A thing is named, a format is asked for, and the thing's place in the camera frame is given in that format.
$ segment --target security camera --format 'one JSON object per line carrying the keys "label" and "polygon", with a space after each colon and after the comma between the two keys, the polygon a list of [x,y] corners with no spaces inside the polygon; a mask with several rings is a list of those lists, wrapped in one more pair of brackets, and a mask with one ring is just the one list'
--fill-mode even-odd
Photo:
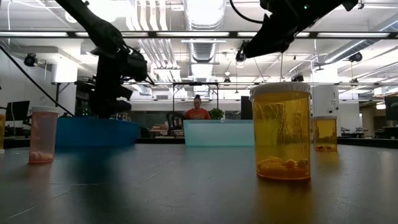
{"label": "security camera", "polygon": [[39,64],[39,61],[36,58],[36,54],[35,53],[29,53],[27,54],[25,60],[24,60],[24,64],[28,67],[36,67]]}

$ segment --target teal bin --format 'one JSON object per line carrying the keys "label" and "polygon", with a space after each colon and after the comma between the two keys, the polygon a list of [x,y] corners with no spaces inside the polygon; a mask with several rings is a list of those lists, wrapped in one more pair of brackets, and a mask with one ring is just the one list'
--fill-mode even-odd
{"label": "teal bin", "polygon": [[254,147],[253,120],[185,120],[185,145]]}

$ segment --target chair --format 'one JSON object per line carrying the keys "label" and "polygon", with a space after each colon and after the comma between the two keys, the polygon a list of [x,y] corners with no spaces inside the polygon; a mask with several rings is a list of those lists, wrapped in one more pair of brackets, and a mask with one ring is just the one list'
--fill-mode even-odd
{"label": "chair", "polygon": [[167,135],[174,136],[175,130],[183,129],[184,115],[178,112],[169,112],[166,114],[167,123],[169,124],[169,130]]}

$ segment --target desk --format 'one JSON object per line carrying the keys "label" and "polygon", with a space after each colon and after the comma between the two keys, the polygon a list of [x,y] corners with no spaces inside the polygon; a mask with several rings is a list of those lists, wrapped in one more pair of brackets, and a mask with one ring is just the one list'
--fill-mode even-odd
{"label": "desk", "polygon": [[398,151],[339,145],[312,179],[259,179],[253,148],[138,144],[0,155],[0,223],[398,223]]}

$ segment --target black robotic arm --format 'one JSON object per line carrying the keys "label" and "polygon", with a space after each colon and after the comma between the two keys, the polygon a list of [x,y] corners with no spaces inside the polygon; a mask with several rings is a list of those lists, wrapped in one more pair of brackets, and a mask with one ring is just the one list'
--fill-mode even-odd
{"label": "black robotic arm", "polygon": [[129,111],[131,105],[116,98],[130,99],[132,91],[122,86],[123,80],[138,82],[147,78],[147,62],[142,54],[130,48],[120,31],[111,23],[99,18],[88,9],[89,2],[81,0],[56,0],[87,31],[97,46],[91,53],[98,55],[95,84],[77,82],[80,89],[90,95],[89,106],[100,118]]}

